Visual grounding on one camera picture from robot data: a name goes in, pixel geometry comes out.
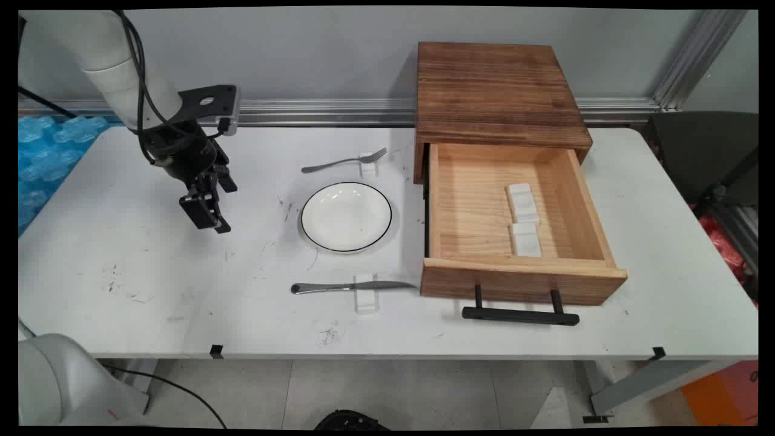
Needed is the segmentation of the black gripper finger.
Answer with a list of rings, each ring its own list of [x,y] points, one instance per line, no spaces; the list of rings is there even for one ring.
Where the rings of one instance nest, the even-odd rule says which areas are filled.
[[[217,176],[217,182],[221,185],[225,193],[233,193],[233,191],[238,190],[235,181],[231,177],[227,163],[214,163],[213,171]]]
[[[179,205],[197,229],[214,229],[218,234],[227,234],[231,232],[231,226],[219,207],[218,184],[216,172],[199,174],[188,185],[188,193],[180,197]]]

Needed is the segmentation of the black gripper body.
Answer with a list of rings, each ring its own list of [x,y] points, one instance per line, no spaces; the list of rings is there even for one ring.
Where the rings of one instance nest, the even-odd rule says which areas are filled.
[[[215,139],[207,139],[198,121],[183,121],[173,125],[144,130],[144,145],[155,160],[171,160],[163,165],[169,176],[192,184],[197,176],[214,171],[214,166],[225,166],[229,158]]]

